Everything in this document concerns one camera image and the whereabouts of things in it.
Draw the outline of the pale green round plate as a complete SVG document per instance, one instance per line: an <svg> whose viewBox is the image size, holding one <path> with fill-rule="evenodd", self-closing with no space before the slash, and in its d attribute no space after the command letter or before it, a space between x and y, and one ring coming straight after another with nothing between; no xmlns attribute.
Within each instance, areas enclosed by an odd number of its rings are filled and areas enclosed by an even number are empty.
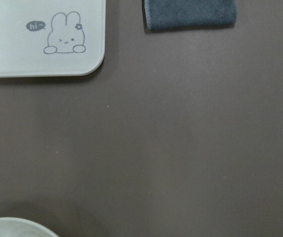
<svg viewBox="0 0 283 237"><path fill-rule="evenodd" d="M0 237L58 237L47 227L22 218L1 217Z"/></svg>

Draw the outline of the white bunny print tray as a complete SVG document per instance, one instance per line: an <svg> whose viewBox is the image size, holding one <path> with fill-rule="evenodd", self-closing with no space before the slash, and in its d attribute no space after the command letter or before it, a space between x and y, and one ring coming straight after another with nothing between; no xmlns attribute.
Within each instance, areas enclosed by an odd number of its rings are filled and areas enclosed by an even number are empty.
<svg viewBox="0 0 283 237"><path fill-rule="evenodd" d="M0 78L90 74L105 30L104 0L0 0Z"/></svg>

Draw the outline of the blue folded cloth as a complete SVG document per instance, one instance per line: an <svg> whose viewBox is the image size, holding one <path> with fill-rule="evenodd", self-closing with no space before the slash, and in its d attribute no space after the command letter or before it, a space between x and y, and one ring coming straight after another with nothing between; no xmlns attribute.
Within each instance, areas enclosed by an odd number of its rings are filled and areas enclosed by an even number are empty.
<svg viewBox="0 0 283 237"><path fill-rule="evenodd" d="M227 27L237 20L235 0L145 0L147 29Z"/></svg>

